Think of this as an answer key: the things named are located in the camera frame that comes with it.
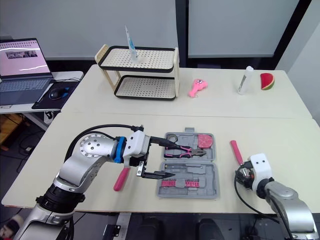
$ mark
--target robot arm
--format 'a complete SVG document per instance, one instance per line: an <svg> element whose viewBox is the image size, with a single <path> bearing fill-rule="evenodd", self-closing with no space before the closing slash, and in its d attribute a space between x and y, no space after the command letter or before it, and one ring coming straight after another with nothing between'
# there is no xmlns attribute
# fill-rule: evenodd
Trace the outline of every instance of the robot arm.
<svg viewBox="0 0 320 240"><path fill-rule="evenodd" d="M236 181L265 199L280 219L284 236L295 240L318 240L316 224L298 193L275 181L263 153L249 157L235 173Z"/></svg>
<svg viewBox="0 0 320 240"><path fill-rule="evenodd" d="M124 163L126 168L138 166L137 176L142 178L174 176L162 171L146 172L151 143L164 146L172 144L166 139L145 135L143 128L128 138L110 139L103 133L87 134L64 162L46 193L36 198L35 207L14 239L72 239L65 224L73 221L76 206L85 200L84 192L105 162Z"/></svg>

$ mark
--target tool case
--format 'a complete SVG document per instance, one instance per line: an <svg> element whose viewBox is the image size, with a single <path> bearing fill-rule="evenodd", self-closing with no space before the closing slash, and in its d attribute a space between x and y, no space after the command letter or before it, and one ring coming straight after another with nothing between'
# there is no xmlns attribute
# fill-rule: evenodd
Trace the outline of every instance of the tool case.
<svg viewBox="0 0 320 240"><path fill-rule="evenodd" d="M160 198L183 199L216 199L219 196L219 178L216 161L216 141L211 133L197 133L194 128L186 128L185 132L167 132L165 138L180 146L198 148L198 136L209 135L213 139L210 148L203 148L203 156L190 158L166 158L165 154L179 155L179 149L164 148L164 162L161 171L175 176L160 179L157 182L156 194Z"/></svg>

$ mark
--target white wall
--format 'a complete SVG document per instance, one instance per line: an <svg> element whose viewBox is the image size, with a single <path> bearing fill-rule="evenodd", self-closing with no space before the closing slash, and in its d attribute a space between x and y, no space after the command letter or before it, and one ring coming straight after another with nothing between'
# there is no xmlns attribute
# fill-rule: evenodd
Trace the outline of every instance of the white wall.
<svg viewBox="0 0 320 240"><path fill-rule="evenodd" d="M285 70L320 125L320 0L312 0L277 70Z"/></svg>
<svg viewBox="0 0 320 240"><path fill-rule="evenodd" d="M178 46L174 0L0 0L0 35L37 38L47 59L94 59L103 44Z"/></svg>
<svg viewBox="0 0 320 240"><path fill-rule="evenodd" d="M272 57L299 0L189 0L192 58Z"/></svg>
<svg viewBox="0 0 320 240"><path fill-rule="evenodd" d="M289 72L319 23L320 0L312 0L288 47L276 66L277 70L285 70L287 73Z"/></svg>
<svg viewBox="0 0 320 240"><path fill-rule="evenodd" d="M320 23L293 63L288 76L320 125Z"/></svg>

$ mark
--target white table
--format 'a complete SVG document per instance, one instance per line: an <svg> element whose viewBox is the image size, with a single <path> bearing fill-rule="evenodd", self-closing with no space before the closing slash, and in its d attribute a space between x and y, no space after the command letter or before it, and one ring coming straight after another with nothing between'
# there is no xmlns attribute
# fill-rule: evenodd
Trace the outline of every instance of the white table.
<svg viewBox="0 0 320 240"><path fill-rule="evenodd" d="M272 89L262 91L260 73L265 72L275 76L275 84ZM235 69L180 68L179 97L175 100L123 99L114 95L100 68L93 65L61 111L88 114L312 118L284 71L255 70L248 93L239 95L237 87L243 74L244 70ZM198 97L190 98L187 94L196 78L206 80L208 88L198 92Z"/></svg>
<svg viewBox="0 0 320 240"><path fill-rule="evenodd" d="M35 205L52 184L64 162L73 138L86 128L101 124L144 125L147 135L163 137L166 132L183 132L194 127L199 133L212 133L216 138L216 165L220 197L212 199L158 198L156 180L136 176L132 168L121 192L113 185L123 168L122 164L105 163L90 188L86 199L76 210L95 212L184 212L184 213L252 213L237 198L234 171L238 163L230 140L237 140L242 156L265 153L276 181L295 189L313 213L320 213L319 169L320 128L313 119L302 118L245 118L197 117L138 114L59 113L42 137L13 185L2 199L6 206ZM112 136L129 136L123 128L102 129ZM150 148L147 170L160 169L162 147ZM264 213L273 211L265 200L239 186L243 198Z"/></svg>
<svg viewBox="0 0 320 240"><path fill-rule="evenodd" d="M65 80L65 79L79 79L81 80L84 76L84 73L82 71L56 71L52 72L53 79L55 80ZM52 86L52 84L49 84L49 86L46 88L46 90L43 92L45 94L49 88ZM48 125L44 123L43 120L38 118L36 115L32 113L36 112L47 112L47 111L59 111L59 108L52 109L32 109L32 106L34 103L27 103L27 104L15 104L15 105L3 105L0 106L0 114L16 114L21 113L25 115L29 120L37 124L40 128L43 130L47 130Z"/></svg>

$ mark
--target red watermelon toy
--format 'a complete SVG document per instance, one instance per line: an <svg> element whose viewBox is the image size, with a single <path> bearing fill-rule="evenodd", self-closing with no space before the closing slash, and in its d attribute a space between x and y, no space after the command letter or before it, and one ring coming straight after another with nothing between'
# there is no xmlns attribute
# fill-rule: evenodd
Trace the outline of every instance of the red watermelon toy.
<svg viewBox="0 0 320 240"><path fill-rule="evenodd" d="M261 90L269 90L275 84L275 77L271 73L261 73Z"/></svg>

